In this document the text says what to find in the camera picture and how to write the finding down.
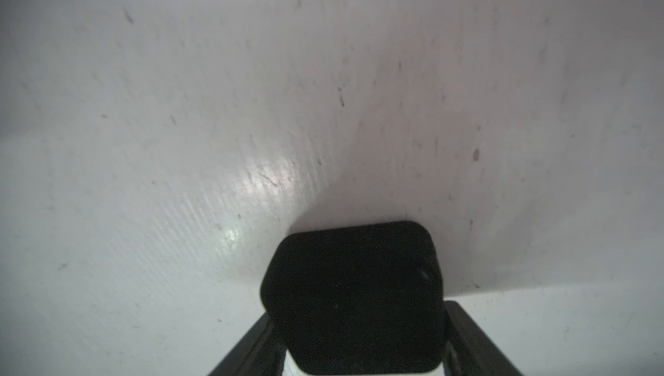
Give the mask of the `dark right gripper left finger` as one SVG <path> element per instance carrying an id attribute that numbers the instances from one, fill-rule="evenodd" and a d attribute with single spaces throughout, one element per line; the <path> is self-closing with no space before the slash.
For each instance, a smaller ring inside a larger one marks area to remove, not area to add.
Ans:
<path id="1" fill-rule="evenodd" d="M 280 376 L 285 357 L 285 343 L 264 313 L 209 376 Z"/>

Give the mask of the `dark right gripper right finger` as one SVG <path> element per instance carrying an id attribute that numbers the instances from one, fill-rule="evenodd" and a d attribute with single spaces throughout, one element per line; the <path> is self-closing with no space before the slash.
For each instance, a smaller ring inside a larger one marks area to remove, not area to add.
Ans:
<path id="1" fill-rule="evenodd" d="M 446 341 L 443 367 L 446 375 L 523 375 L 459 303 L 445 301 L 444 308 Z"/>

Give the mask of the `black brooch box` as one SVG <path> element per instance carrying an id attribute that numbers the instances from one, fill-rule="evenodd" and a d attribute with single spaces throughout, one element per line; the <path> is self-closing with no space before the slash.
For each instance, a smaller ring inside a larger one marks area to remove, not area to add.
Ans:
<path id="1" fill-rule="evenodd" d="M 396 221 L 288 236 L 260 298 L 306 374 L 426 374 L 443 357 L 443 292 L 429 232 Z"/>

